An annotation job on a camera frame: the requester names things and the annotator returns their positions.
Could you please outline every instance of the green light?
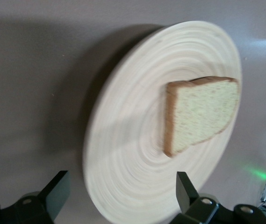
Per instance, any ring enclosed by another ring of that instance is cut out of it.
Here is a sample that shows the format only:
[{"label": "green light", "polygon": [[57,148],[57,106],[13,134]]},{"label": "green light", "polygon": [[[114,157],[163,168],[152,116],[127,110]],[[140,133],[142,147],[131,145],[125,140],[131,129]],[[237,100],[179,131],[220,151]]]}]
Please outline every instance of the green light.
[{"label": "green light", "polygon": [[266,181],[266,172],[251,167],[247,167],[247,170],[254,174],[256,177],[260,178],[262,181]]}]

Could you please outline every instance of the bread crust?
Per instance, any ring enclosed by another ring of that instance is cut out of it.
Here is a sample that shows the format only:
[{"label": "bread crust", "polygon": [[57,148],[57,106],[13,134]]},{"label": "bread crust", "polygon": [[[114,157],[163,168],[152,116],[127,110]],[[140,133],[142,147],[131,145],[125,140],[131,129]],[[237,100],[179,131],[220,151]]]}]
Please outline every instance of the bread crust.
[{"label": "bread crust", "polygon": [[[238,94],[240,94],[240,85],[237,79],[231,78],[231,77],[217,77],[217,76],[209,76],[209,77],[202,77],[202,78],[197,78],[193,79],[190,81],[176,81],[176,82],[171,82],[168,83],[166,86],[166,110],[165,110],[165,134],[164,134],[164,154],[166,154],[169,157],[172,157],[176,154],[172,153],[172,142],[173,142],[173,130],[174,130],[174,109],[175,109],[175,104],[177,101],[177,90],[181,87],[195,87],[198,85],[203,85],[207,83],[215,83],[215,82],[221,82],[221,81],[230,81],[230,82],[236,82],[238,85]],[[215,135],[221,133],[224,131],[227,126],[230,124],[235,112],[237,109],[237,103],[234,109],[234,112],[232,113],[230,117],[230,121],[226,124],[223,129],[221,129],[219,132],[216,134],[212,135],[210,138],[196,142],[192,145],[197,145],[199,143],[208,141],[212,139]]]}]

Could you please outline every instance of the bread slice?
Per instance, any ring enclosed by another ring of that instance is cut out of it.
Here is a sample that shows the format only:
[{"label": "bread slice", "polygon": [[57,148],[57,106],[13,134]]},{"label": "bread slice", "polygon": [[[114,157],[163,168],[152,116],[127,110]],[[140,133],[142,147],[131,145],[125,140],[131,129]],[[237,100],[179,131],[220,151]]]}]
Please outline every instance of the bread slice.
[{"label": "bread slice", "polygon": [[230,77],[167,84],[164,153],[171,157],[222,132],[232,120],[240,86]]}]

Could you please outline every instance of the white surface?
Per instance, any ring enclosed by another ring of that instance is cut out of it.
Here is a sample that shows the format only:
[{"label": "white surface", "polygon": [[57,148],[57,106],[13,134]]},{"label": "white surface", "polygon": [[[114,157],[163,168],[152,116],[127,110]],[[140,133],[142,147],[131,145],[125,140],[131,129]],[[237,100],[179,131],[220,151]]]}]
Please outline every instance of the white surface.
[{"label": "white surface", "polygon": [[83,171],[92,201],[112,223],[157,223],[177,213],[177,171],[197,189],[208,179],[237,113],[211,140],[175,158],[163,153],[166,84],[206,76],[236,78],[241,88],[239,55],[222,29],[191,21],[142,41],[105,83],[89,121]]}]

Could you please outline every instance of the gray wall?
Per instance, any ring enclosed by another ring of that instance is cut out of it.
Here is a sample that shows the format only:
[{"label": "gray wall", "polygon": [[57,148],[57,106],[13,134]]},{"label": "gray wall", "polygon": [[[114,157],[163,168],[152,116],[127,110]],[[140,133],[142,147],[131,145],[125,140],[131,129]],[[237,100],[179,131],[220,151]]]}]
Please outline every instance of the gray wall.
[{"label": "gray wall", "polygon": [[108,223],[82,177],[83,135],[96,93],[134,43],[191,20],[229,33],[244,74],[236,128],[201,191],[230,209],[256,205],[266,180],[265,0],[0,1],[0,204],[42,189],[67,169],[71,196],[56,223]]}]

